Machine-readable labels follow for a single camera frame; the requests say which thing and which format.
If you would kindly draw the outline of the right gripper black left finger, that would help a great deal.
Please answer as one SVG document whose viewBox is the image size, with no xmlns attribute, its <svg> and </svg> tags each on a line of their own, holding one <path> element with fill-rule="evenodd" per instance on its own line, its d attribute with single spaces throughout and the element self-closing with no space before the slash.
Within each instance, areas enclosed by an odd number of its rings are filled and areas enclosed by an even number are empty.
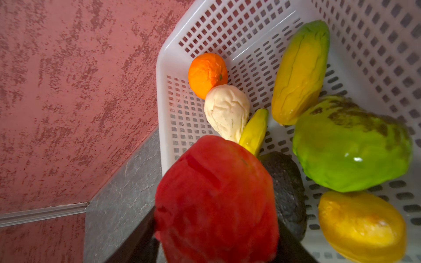
<svg viewBox="0 0 421 263">
<path fill-rule="evenodd" d="M 155 206 L 106 263 L 156 263 L 160 242 L 155 234 Z"/>
</svg>

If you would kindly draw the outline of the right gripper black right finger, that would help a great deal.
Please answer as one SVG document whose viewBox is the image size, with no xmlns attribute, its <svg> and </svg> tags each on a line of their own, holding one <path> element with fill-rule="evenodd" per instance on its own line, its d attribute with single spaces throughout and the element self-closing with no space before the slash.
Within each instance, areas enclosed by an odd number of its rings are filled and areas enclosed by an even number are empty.
<svg viewBox="0 0 421 263">
<path fill-rule="evenodd" d="M 275 263 L 317 263 L 314 257 L 295 239 L 283 222 L 278 219 L 279 240 Z"/>
</svg>

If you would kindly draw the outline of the dark avocado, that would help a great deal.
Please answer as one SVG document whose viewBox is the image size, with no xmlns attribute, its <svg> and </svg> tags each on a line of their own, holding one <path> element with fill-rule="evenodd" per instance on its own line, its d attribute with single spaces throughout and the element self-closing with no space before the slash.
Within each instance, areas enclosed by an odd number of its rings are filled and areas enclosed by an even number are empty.
<svg viewBox="0 0 421 263">
<path fill-rule="evenodd" d="M 296 163 L 287 155 L 271 152 L 258 157 L 273 179 L 278 219 L 302 241 L 307 229 L 305 188 Z"/>
</svg>

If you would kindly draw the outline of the small yellow lemon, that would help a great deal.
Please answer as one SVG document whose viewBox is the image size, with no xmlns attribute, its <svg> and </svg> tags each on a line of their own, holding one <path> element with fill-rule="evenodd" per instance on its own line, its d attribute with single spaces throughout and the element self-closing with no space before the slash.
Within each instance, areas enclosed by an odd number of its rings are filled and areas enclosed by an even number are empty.
<svg viewBox="0 0 421 263">
<path fill-rule="evenodd" d="M 396 263 L 406 253 L 402 215 L 385 200 L 367 192 L 322 195 L 319 223 L 328 243 L 357 263 Z"/>
</svg>

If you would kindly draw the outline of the red pepper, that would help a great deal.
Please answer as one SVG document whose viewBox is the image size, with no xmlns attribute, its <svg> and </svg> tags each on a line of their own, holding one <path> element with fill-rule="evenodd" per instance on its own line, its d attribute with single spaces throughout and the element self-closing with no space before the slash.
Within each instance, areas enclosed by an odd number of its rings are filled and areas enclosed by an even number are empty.
<svg viewBox="0 0 421 263">
<path fill-rule="evenodd" d="M 200 138 L 164 175 L 155 207 L 170 263 L 267 263 L 276 255 L 273 180 L 234 142 Z"/>
</svg>

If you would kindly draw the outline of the green custard apple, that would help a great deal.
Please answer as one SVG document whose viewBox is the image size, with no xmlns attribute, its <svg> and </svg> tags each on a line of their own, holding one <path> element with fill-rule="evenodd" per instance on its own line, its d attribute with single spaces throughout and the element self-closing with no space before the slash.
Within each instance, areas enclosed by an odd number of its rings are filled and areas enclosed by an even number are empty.
<svg viewBox="0 0 421 263">
<path fill-rule="evenodd" d="M 371 113 L 343 96 L 326 96 L 297 120 L 293 152 L 314 182 L 353 192 L 405 175 L 413 142 L 396 119 Z"/>
</svg>

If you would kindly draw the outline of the yellow banana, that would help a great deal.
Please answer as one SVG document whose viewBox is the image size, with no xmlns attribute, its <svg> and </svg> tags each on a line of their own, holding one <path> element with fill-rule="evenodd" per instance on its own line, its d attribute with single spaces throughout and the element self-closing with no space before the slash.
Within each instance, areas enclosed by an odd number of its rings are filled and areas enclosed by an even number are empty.
<svg viewBox="0 0 421 263">
<path fill-rule="evenodd" d="M 264 108 L 258 109 L 246 124 L 239 145 L 257 157 L 265 138 L 269 119 L 269 111 Z"/>
</svg>

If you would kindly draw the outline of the beige potato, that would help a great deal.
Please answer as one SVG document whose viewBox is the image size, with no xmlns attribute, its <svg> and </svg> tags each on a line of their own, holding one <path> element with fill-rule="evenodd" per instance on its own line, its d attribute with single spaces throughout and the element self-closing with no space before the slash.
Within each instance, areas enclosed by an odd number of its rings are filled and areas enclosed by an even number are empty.
<svg viewBox="0 0 421 263">
<path fill-rule="evenodd" d="M 250 101 L 243 91 L 227 84 L 214 87 L 206 96 L 204 110 L 208 123 L 222 138 L 240 141 L 250 114 Z"/>
</svg>

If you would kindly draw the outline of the orange carrot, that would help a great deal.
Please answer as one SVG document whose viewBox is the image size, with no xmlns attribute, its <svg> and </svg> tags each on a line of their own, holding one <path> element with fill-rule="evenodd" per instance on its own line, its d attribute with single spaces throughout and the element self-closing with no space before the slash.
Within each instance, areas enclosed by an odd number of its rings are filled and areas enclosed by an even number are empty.
<svg viewBox="0 0 421 263">
<path fill-rule="evenodd" d="M 205 100 L 212 88 L 228 83 L 225 61 L 221 56 L 213 53 L 199 55 L 190 65 L 188 80 L 193 92 L 200 99 Z"/>
</svg>

